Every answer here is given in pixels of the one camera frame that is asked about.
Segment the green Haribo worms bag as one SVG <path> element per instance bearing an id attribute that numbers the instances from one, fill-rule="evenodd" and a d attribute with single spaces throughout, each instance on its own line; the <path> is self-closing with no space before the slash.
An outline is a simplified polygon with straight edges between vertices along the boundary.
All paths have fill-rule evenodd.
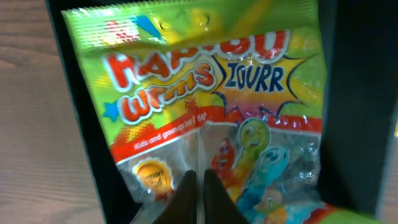
<path id="1" fill-rule="evenodd" d="M 188 170 L 213 169 L 249 223 L 372 223 L 324 202 L 326 66 L 318 3 L 142 1 L 64 9 L 133 223 L 152 223 Z"/>

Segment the black cardboard box with lid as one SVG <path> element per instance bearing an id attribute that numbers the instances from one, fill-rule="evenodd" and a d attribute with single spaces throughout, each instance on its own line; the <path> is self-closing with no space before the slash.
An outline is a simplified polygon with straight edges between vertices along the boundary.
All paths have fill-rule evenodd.
<path id="1" fill-rule="evenodd" d="M 139 209 L 111 160 L 61 11 L 98 1 L 47 1 L 88 166 L 106 223 Z M 397 2 L 321 1 L 326 81 L 322 171 L 326 202 L 378 217 L 397 120 Z"/>

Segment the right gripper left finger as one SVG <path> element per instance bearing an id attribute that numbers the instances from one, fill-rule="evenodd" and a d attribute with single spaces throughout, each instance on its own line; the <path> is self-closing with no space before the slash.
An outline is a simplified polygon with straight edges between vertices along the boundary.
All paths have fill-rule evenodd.
<path id="1" fill-rule="evenodd" d="M 197 173 L 188 170 L 164 211 L 152 224 L 197 223 Z"/>

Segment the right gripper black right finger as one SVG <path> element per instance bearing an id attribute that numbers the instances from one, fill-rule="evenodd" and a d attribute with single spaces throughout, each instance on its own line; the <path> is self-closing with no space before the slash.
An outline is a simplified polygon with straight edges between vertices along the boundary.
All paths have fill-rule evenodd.
<path id="1" fill-rule="evenodd" d="M 249 223 L 229 197 L 215 170 L 205 171 L 203 187 L 206 224 Z"/>

